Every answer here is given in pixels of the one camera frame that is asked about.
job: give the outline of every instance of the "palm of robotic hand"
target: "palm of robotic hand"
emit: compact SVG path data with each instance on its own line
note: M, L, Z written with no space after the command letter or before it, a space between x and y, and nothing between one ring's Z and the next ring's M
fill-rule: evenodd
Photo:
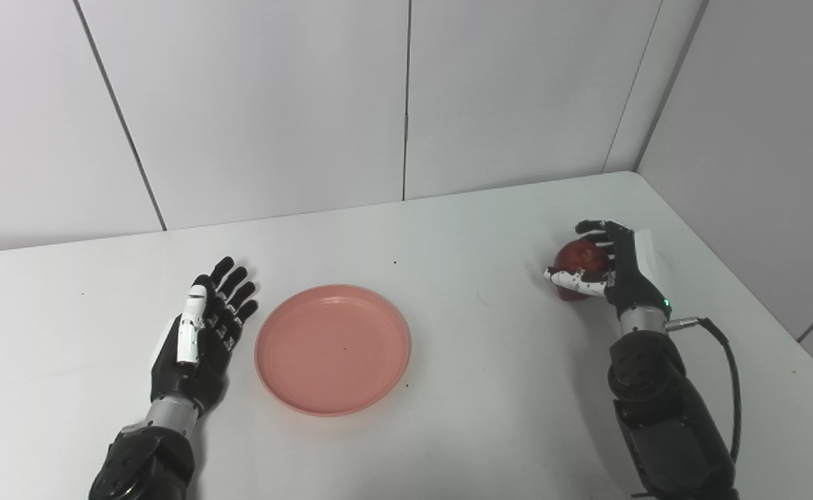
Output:
M172 323L153 364L150 401L181 396L205 415L222 398L243 324L258 310L256 301L247 300L255 292L253 282L244 282L247 270L233 268L234 260L224 257L211 275L194 280L184 312Z
M612 260L609 272L565 272L546 269L544 276L559 287L606 297L619 316L632 306L649 306L670 316L667 279L657 259L649 230L633 231L619 222L587 219L576 224L582 240L596 244Z

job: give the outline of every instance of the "robotic hand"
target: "robotic hand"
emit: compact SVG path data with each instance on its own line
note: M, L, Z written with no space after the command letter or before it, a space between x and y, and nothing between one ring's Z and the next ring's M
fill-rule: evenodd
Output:
M218 405L243 323L258 310L244 267L225 257L191 285L150 372L150 409L109 446L89 500L184 500L194 474L197 419Z
M649 230L614 221L582 221L576 232L613 260L606 273L548 268L554 284L606 297L616 307L622 337L610 348L607 382L616 418L647 494L661 500L736 500L734 462L740 441L737 364L728 339L706 317L670 321L665 266ZM704 326L728 356L734 392L734 433L725 446L703 398L687 379L668 332Z

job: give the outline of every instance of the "cable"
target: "cable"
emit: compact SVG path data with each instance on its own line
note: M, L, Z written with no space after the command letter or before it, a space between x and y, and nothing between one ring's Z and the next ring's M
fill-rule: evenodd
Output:
M698 323L714 336L715 340L725 349L725 357L728 358L728 369L731 372L731 393L734 399L734 430L731 432L731 460L737 462L737 454L740 453L740 427L742 423L740 408L740 373L737 371L737 360L734 358L734 351L728 345L728 338L722 333L715 323L708 317L698 317Z

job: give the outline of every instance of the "black robotic finger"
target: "black robotic finger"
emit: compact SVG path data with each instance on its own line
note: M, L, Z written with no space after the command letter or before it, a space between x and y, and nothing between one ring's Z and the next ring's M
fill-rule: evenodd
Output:
M212 269L212 282L213 284L218 287L222 282L222 278L229 272L231 269L234 269L234 260L231 256L224 257L220 260L219 263L215 265L215 269Z
M245 323L245 320L249 319L250 316L255 314L255 311L258 310L258 303L257 301L248 301L247 303L243 304L241 308L237 311L237 319L239 320L240 325Z
M238 287L240 282L244 281L245 276L248 275L248 271L245 270L245 267L240 266L237 269L234 269L230 275L224 280L220 288L218 289L218 294L224 300L228 300L228 297L231 296L231 293L234 291L234 288Z
M225 309L227 309L227 305L224 303L222 298L213 298L212 303L209 304L209 307L206 307L206 314L203 315L203 323L206 324L206 327L209 329L215 327L215 325L218 323L220 313L222 313L222 311Z
M245 282L242 287L237 289L237 292L234 292L234 297L231 297L231 300L228 301L228 305L233 308L233 310L237 310L241 307L245 300L252 296L255 293L255 284L251 281Z
M593 221L580 221L576 224L576 232L578 234L587 233L590 231L604 231L606 230L605 227L606 221L598 221L597 219L593 219Z

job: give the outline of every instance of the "black forearm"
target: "black forearm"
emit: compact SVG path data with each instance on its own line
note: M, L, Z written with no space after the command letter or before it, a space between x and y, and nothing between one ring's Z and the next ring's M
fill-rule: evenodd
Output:
M188 399L156 399L142 424L117 434L89 500L184 500L194 472L188 436L196 421Z

